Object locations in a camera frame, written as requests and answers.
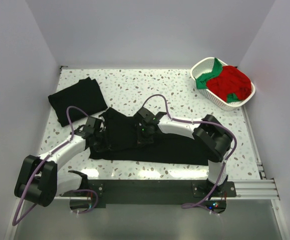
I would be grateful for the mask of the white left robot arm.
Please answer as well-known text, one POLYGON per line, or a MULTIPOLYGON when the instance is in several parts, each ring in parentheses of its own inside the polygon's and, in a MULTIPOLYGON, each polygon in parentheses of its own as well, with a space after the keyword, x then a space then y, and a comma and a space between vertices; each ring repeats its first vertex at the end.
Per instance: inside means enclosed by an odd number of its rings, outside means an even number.
POLYGON ((46 207, 55 196, 89 189, 87 175, 69 170, 64 175, 58 171, 73 157, 90 147, 98 147, 103 136, 103 120, 88 117, 86 124, 79 126, 61 144, 39 156, 28 155, 22 163, 14 188, 14 195, 36 205, 46 207))

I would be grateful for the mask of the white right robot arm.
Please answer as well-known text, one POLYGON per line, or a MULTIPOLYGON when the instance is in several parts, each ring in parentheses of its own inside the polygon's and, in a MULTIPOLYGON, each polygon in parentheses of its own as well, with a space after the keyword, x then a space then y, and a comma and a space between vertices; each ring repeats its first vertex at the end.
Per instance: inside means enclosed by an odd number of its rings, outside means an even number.
POLYGON ((191 139, 197 148, 194 159, 208 161, 208 182, 221 186, 228 178, 226 161, 231 144, 237 144, 232 132, 208 114, 202 119, 172 118, 167 112, 151 113, 142 107, 134 115, 142 140, 154 137, 179 137, 191 139))

